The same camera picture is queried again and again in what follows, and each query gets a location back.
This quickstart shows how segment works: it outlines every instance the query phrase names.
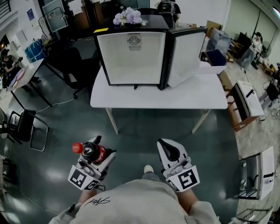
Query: blue container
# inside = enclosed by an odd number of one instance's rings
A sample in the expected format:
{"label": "blue container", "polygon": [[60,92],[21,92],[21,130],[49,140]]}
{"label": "blue container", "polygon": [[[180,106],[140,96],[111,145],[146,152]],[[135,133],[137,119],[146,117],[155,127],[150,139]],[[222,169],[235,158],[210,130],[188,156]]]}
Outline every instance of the blue container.
{"label": "blue container", "polygon": [[25,49],[26,56],[31,62],[35,62],[39,59],[46,57],[46,50],[42,43],[42,40],[35,40]]}

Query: yellow sticker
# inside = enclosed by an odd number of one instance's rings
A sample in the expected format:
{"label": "yellow sticker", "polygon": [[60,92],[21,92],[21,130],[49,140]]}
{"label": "yellow sticker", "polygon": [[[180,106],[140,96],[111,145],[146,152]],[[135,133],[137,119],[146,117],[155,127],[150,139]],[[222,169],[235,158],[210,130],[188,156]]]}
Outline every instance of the yellow sticker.
{"label": "yellow sticker", "polygon": [[102,32],[102,31],[107,31],[108,29],[109,29],[109,28],[104,28],[104,29],[95,30],[94,33]]}

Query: ceiling light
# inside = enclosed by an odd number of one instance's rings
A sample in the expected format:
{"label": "ceiling light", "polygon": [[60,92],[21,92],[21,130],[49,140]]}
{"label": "ceiling light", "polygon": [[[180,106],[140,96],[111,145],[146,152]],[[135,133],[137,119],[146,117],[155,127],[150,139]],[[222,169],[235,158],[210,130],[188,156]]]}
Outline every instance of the ceiling light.
{"label": "ceiling light", "polygon": [[280,18],[280,12],[273,6],[274,11],[276,12],[277,16]]}

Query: red bottle cap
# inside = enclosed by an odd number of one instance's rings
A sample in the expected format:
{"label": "red bottle cap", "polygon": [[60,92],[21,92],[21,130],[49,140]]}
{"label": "red bottle cap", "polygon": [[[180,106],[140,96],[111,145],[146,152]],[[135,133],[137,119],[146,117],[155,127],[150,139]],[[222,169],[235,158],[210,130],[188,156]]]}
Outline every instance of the red bottle cap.
{"label": "red bottle cap", "polygon": [[73,143],[72,151],[73,151],[74,153],[77,153],[77,154],[83,153],[83,151],[84,151],[84,146],[83,146],[83,144],[82,144],[82,143],[79,143],[79,142]]}

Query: flower bouquet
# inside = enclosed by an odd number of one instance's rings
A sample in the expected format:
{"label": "flower bouquet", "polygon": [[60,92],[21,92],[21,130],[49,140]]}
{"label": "flower bouquet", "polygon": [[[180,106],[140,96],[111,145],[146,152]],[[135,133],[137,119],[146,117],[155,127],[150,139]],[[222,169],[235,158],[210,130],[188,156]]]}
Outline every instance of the flower bouquet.
{"label": "flower bouquet", "polygon": [[124,10],[122,13],[118,13],[113,20],[115,25],[121,24],[121,26],[123,26],[125,23],[142,24],[145,26],[147,22],[148,21],[141,18],[141,13],[138,10],[133,10],[130,7]]}

